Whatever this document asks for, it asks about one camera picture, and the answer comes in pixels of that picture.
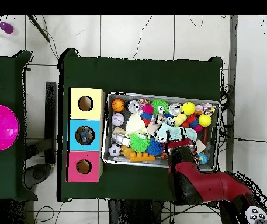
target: blue box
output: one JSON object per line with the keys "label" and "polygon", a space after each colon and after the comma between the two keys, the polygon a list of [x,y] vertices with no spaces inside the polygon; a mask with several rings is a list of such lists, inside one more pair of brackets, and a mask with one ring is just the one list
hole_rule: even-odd
{"label": "blue box", "polygon": [[[95,139],[88,145],[82,145],[75,138],[80,127],[89,127],[95,133]],[[69,151],[101,151],[102,145],[102,120],[70,120],[70,147]]]}

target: gray bin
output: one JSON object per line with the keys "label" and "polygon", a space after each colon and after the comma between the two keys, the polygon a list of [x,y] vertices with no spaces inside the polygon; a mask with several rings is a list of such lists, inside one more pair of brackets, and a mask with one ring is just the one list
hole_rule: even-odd
{"label": "gray bin", "polygon": [[[114,143],[111,139],[112,132],[115,126],[112,124],[111,119],[114,111],[112,109],[112,101],[114,99],[122,99],[126,102],[129,100],[137,100],[139,98],[145,98],[149,101],[162,99],[165,100],[169,105],[172,103],[180,103],[183,105],[185,102],[193,102],[195,105],[201,103],[211,103],[216,106],[216,111],[212,115],[212,123],[208,126],[208,139],[207,147],[204,150],[209,157],[209,161],[205,165],[199,165],[199,170],[203,172],[212,172],[217,166],[217,147],[219,145],[219,130],[220,130],[220,120],[221,120],[221,105],[217,101],[212,100],[196,100],[187,98],[177,98],[177,97],[166,97],[166,96],[154,96],[147,94],[134,94],[134,93],[121,93],[121,92],[110,92],[106,98],[105,106],[105,124],[103,130],[103,144],[102,144],[102,159],[105,163],[110,164],[124,164],[131,166],[148,166],[148,167],[163,167],[168,168],[168,161],[160,157],[156,157],[153,162],[130,162],[128,158],[123,155],[112,157],[109,155],[108,148]],[[121,112],[124,115],[125,121],[120,126],[120,128],[126,130],[126,123],[131,116],[131,112],[124,109]],[[198,133],[198,138],[202,140],[202,132]]]}

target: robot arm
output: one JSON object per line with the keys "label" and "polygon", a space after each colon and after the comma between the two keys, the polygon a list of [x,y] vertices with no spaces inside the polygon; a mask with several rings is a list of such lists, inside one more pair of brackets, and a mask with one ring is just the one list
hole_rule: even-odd
{"label": "robot arm", "polygon": [[219,201],[223,224],[267,224],[266,212],[245,184],[231,173],[200,172],[189,147],[171,150],[169,175],[176,204]]}

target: green table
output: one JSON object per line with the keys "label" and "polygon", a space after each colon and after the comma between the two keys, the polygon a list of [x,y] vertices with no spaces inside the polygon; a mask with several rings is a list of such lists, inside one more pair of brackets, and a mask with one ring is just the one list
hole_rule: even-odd
{"label": "green table", "polygon": [[0,199],[35,200],[35,195],[22,183],[25,160],[25,88],[23,70],[32,52],[21,51],[12,57],[0,57],[0,104],[9,107],[20,122],[16,142],[0,151]]}
{"label": "green table", "polygon": [[98,183],[65,182],[67,152],[68,87],[101,88],[146,95],[217,100],[220,98],[220,57],[209,61],[129,60],[79,57],[66,49],[60,57],[58,109],[57,200],[69,198],[114,198],[133,200],[173,200],[167,169],[121,164],[104,164]]}

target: yellow ball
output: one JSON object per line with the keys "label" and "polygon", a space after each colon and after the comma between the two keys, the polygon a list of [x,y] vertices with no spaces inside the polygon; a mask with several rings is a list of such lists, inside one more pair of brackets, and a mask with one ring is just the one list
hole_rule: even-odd
{"label": "yellow ball", "polygon": [[186,103],[184,103],[184,105],[182,107],[182,111],[186,115],[193,114],[195,112],[195,110],[196,110],[196,106],[192,102],[186,102]]}
{"label": "yellow ball", "polygon": [[199,117],[199,124],[203,127],[209,126],[212,122],[212,118],[205,114],[200,115]]}

